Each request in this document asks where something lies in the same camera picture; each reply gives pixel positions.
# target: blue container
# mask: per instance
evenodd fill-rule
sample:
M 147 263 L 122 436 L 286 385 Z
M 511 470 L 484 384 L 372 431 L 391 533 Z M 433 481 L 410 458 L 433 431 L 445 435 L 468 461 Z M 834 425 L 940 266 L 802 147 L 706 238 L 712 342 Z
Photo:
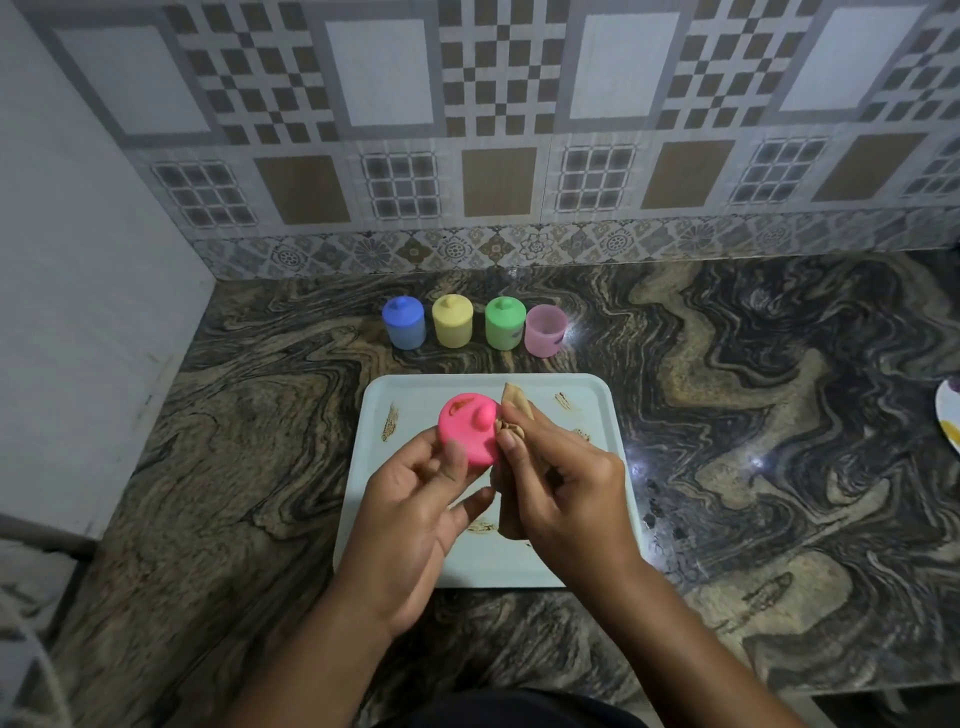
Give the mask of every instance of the blue container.
M 426 338 L 423 304 L 412 296 L 397 296 L 383 307 L 383 323 L 398 349 L 416 349 Z

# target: green container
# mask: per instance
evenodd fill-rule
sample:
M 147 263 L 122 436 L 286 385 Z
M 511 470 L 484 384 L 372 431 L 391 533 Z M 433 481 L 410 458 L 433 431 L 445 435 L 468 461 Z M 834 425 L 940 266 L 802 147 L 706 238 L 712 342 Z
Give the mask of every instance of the green container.
M 487 304 L 487 342 L 502 352 L 508 352 L 523 338 L 523 322 L 527 309 L 510 296 L 500 296 Z

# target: person's left hand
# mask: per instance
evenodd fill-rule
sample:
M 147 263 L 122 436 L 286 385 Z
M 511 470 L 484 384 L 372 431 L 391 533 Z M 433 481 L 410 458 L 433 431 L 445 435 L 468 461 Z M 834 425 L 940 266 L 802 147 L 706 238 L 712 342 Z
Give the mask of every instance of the person's left hand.
M 453 542 L 493 501 L 488 486 L 449 507 L 480 474 L 461 446 L 441 447 L 436 427 L 400 448 L 367 482 L 331 590 L 372 610 L 391 639 L 410 629 Z

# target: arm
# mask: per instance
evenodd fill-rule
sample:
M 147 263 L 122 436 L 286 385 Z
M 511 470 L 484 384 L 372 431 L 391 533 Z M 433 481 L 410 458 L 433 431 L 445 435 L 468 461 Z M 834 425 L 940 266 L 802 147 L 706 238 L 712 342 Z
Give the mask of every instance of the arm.
M 300 630 L 230 707 L 221 728 L 346 728 L 391 642 L 422 614 L 453 542 L 493 501 L 436 428 L 371 476 L 344 557 Z
M 534 550 L 621 649 L 668 728 L 803 728 L 643 561 L 624 498 L 623 462 L 539 411 L 504 418 L 563 477 L 548 486 L 524 441 L 497 444 L 514 469 L 520 518 Z

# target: backsplash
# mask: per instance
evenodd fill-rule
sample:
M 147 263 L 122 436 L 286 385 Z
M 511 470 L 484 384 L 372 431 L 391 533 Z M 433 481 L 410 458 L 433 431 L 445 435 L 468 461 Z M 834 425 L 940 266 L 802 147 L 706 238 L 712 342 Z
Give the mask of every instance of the backsplash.
M 20 0 L 218 278 L 960 234 L 960 0 Z

